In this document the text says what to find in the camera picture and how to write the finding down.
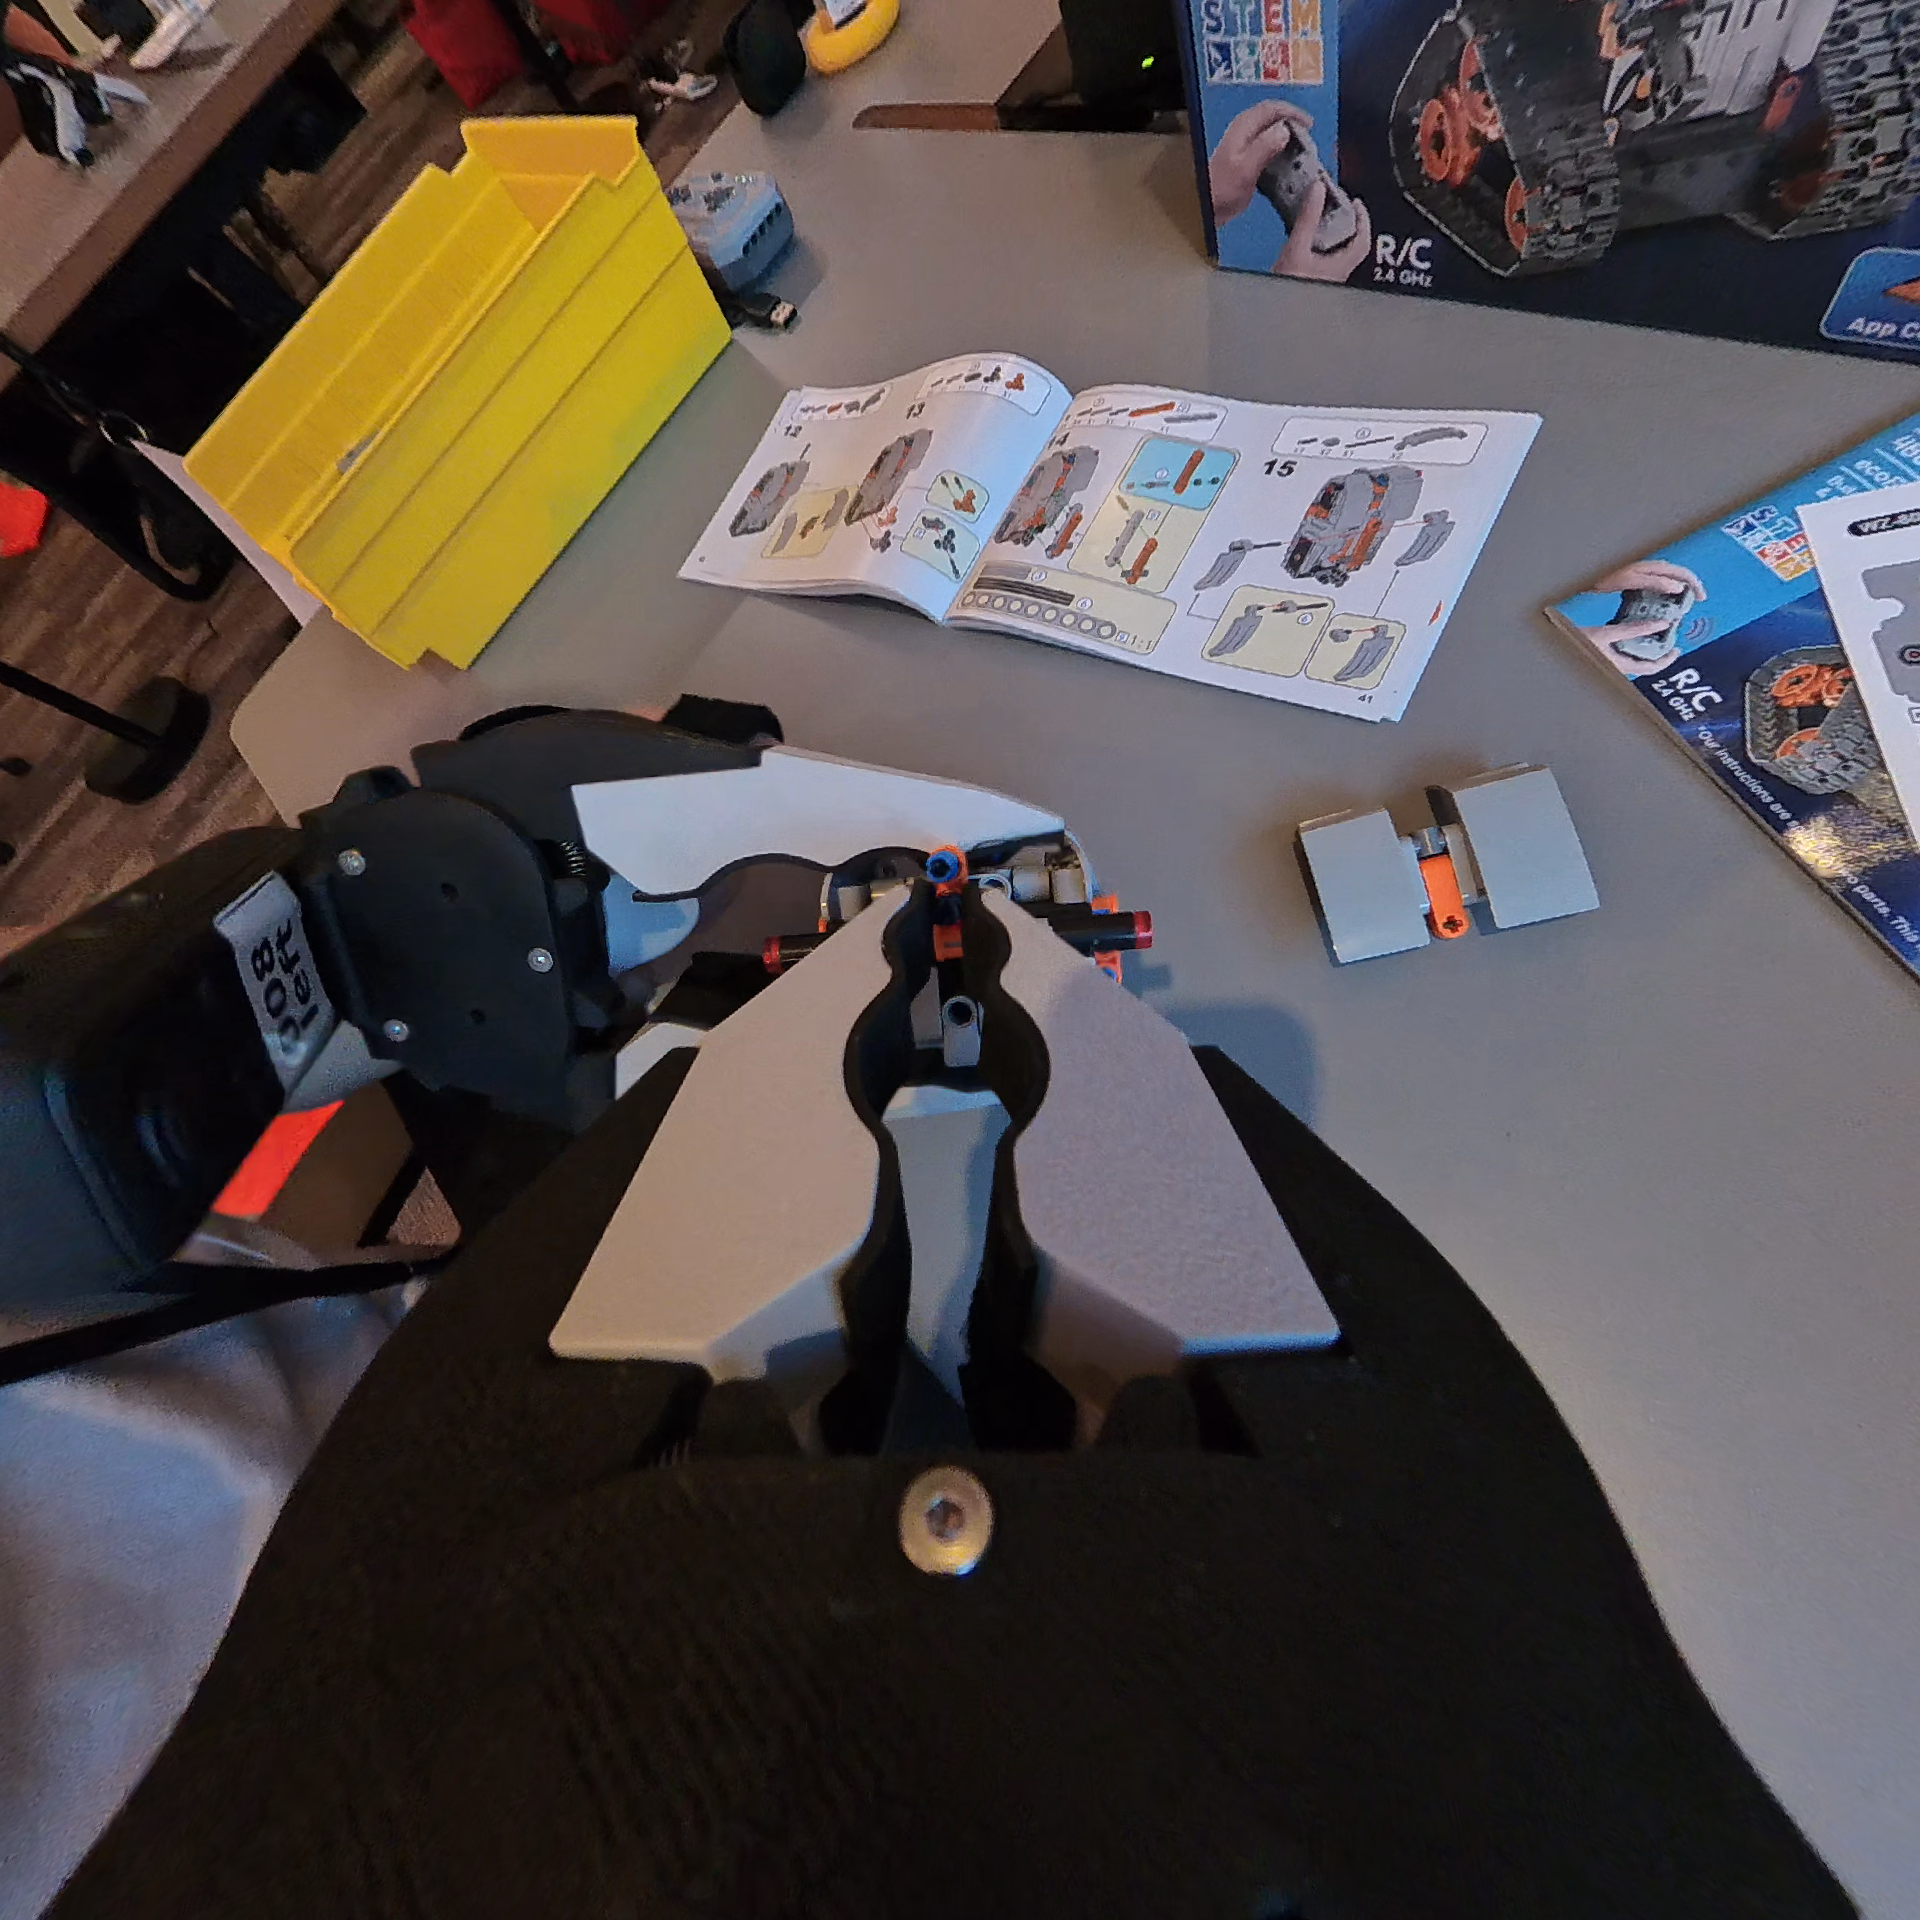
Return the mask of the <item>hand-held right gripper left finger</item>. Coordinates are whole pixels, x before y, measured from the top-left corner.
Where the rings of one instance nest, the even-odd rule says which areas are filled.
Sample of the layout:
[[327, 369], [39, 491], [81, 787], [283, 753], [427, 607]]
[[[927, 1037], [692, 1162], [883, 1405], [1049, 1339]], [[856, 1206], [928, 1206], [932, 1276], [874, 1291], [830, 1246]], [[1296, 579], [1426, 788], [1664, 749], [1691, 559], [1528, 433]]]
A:
[[921, 889], [875, 901], [692, 1054], [554, 1325], [571, 1359], [679, 1359], [824, 1398], [875, 1450], [906, 1350], [911, 1246], [886, 1106], [914, 1062]]

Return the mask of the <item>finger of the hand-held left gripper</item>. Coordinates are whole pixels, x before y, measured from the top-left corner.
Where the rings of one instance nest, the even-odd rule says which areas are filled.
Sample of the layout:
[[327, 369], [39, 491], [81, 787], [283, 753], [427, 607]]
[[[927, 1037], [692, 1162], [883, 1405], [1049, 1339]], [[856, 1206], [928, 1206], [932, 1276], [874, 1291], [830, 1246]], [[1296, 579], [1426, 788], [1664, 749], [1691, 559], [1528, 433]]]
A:
[[646, 1025], [615, 1057], [615, 1102], [624, 1100], [660, 1068], [660, 1061], [681, 1049], [697, 1049], [711, 1035], [699, 1025]]
[[697, 897], [758, 860], [839, 870], [879, 849], [974, 850], [1065, 829], [992, 788], [770, 748], [754, 766], [577, 785], [584, 843], [638, 897]]

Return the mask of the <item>grey building block model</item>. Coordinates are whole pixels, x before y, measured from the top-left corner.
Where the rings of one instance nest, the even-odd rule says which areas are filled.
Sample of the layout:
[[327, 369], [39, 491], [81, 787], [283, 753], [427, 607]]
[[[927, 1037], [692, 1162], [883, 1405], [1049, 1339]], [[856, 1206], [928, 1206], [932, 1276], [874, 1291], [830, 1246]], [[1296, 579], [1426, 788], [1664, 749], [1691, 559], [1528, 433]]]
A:
[[766, 942], [761, 963], [768, 975], [796, 967], [863, 909], [916, 881], [932, 893], [930, 974], [911, 1015], [920, 1081], [976, 1081], [984, 1015], [969, 987], [962, 929], [968, 897], [1006, 897], [1114, 979], [1120, 979], [1123, 954], [1154, 942], [1150, 915], [1120, 909], [1114, 897], [1099, 893], [1079, 842], [1071, 833], [1055, 833], [974, 850], [879, 849], [856, 855], [824, 881], [817, 931]]

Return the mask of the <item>grey curved panel block piece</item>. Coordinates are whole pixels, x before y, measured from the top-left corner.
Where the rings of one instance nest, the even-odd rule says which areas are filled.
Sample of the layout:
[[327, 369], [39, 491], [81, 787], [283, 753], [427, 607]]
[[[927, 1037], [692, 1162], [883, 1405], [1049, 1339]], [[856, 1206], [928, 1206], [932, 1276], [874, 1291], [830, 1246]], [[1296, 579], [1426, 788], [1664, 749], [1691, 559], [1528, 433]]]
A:
[[1521, 764], [1433, 785], [1431, 818], [1385, 809], [1298, 829], [1319, 921], [1340, 965], [1593, 913], [1592, 863], [1553, 771]]

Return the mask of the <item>white instruction booklet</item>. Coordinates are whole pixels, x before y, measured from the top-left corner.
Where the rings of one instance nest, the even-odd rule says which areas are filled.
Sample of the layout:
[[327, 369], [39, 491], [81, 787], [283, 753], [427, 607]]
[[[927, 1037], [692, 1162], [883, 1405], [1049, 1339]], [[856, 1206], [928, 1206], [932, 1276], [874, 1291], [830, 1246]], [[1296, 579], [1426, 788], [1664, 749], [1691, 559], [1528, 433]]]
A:
[[681, 564], [1404, 716], [1542, 418], [1067, 386], [1014, 353], [784, 395]]

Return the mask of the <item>grey desk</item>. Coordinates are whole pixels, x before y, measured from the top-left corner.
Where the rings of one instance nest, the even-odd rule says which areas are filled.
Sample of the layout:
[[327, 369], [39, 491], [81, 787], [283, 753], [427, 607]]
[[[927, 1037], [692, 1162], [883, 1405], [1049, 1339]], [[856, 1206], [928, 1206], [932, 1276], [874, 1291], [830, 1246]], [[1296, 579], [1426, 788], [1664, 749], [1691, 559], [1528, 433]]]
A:
[[[1057, 5], [914, 5], [699, 167], [798, 217], [745, 331], [467, 675], [319, 621], [231, 721], [283, 813], [511, 705], [772, 706], [787, 735], [1057, 806], [1154, 913], [1148, 997], [1470, 1279], [1667, 1622], [1864, 1914], [1915, 1915], [1915, 986], [1543, 607], [1915, 412], [1915, 373], [1219, 273], [1184, 134], [859, 130], [988, 103]], [[1521, 410], [1543, 430], [1396, 725], [676, 569], [780, 398], [1016, 348], [1073, 391]], [[1542, 761], [1600, 913], [1371, 967], [1294, 828]]]

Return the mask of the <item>yellow plastic bin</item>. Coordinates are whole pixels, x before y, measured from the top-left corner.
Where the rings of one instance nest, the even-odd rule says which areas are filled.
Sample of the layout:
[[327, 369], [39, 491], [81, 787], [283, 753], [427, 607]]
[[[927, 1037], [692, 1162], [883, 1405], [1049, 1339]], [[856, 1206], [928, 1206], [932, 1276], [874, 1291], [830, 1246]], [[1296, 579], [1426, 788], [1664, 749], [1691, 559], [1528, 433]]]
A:
[[471, 666], [731, 338], [632, 117], [465, 146], [184, 459], [398, 666]]

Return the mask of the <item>grey battery hub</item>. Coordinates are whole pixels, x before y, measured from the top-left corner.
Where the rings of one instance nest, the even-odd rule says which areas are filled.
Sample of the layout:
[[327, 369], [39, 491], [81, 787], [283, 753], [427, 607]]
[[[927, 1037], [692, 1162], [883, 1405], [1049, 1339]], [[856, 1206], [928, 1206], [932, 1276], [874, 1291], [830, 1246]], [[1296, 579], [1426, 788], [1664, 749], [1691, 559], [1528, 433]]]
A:
[[731, 293], [760, 283], [796, 237], [784, 193], [763, 172], [683, 174], [666, 201], [704, 270]]

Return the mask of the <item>blue manual booklet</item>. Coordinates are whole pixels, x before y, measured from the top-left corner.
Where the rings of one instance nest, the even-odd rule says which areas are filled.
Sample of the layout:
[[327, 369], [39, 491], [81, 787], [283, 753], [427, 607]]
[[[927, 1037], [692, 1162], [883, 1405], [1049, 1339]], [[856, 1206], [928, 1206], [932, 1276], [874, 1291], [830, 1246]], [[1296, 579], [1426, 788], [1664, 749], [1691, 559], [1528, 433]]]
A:
[[1799, 511], [1915, 476], [1910, 417], [1545, 611], [1910, 974], [1918, 852]]

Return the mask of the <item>black round speaker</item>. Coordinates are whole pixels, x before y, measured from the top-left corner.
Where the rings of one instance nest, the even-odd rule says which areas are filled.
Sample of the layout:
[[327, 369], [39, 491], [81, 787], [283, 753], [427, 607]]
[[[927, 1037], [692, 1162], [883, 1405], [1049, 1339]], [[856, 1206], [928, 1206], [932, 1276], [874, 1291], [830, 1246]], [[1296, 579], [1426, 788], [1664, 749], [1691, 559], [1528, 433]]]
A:
[[810, 62], [802, 27], [814, 2], [748, 2], [728, 26], [726, 54], [743, 105], [778, 115], [806, 84]]

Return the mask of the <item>yellow tape roll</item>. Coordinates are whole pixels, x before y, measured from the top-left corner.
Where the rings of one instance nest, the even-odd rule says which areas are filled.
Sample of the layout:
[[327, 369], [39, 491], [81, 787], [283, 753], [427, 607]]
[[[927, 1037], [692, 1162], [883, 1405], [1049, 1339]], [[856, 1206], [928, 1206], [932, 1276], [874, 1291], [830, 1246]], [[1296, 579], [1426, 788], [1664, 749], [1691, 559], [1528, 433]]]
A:
[[800, 27], [807, 68], [817, 75], [836, 75], [871, 57], [899, 23], [896, 0], [871, 2], [811, 2]]

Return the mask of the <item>black charger box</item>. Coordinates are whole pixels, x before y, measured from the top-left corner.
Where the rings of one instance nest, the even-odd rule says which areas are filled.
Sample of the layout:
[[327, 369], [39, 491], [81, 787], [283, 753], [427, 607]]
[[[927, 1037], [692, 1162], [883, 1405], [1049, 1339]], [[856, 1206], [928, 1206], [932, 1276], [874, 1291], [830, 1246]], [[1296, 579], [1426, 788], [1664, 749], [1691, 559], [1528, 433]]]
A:
[[1071, 63], [1067, 130], [1150, 130], [1184, 109], [1183, 26], [1175, 2], [1060, 2]]

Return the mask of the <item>red bag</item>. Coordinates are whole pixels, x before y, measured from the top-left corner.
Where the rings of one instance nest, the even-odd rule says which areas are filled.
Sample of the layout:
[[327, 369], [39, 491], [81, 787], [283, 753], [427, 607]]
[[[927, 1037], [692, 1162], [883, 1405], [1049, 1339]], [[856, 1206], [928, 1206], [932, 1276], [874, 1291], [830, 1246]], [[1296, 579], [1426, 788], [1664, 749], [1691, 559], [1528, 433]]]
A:
[[[554, 38], [569, 63], [600, 66], [619, 59], [667, 2], [535, 2], [522, 5], [532, 31]], [[470, 105], [480, 105], [528, 66], [505, 18], [491, 2], [406, 2], [401, 17]]]

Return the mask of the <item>grey orange sticker sheet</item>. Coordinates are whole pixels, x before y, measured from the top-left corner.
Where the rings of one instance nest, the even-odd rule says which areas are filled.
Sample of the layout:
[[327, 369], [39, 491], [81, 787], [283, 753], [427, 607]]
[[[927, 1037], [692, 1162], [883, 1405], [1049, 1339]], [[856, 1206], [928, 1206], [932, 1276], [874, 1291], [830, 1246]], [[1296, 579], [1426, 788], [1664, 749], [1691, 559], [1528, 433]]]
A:
[[1889, 780], [1918, 833], [1918, 482], [1811, 500], [1799, 519]]

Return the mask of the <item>blue toy robot kit box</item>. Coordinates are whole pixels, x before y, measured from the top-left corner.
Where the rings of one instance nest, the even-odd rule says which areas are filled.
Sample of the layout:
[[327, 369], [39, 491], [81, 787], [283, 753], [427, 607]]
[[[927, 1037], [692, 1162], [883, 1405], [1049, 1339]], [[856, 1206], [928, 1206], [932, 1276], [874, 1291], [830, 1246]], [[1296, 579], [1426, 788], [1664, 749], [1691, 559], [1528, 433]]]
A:
[[1175, 17], [1223, 270], [1915, 361], [1915, 2]]

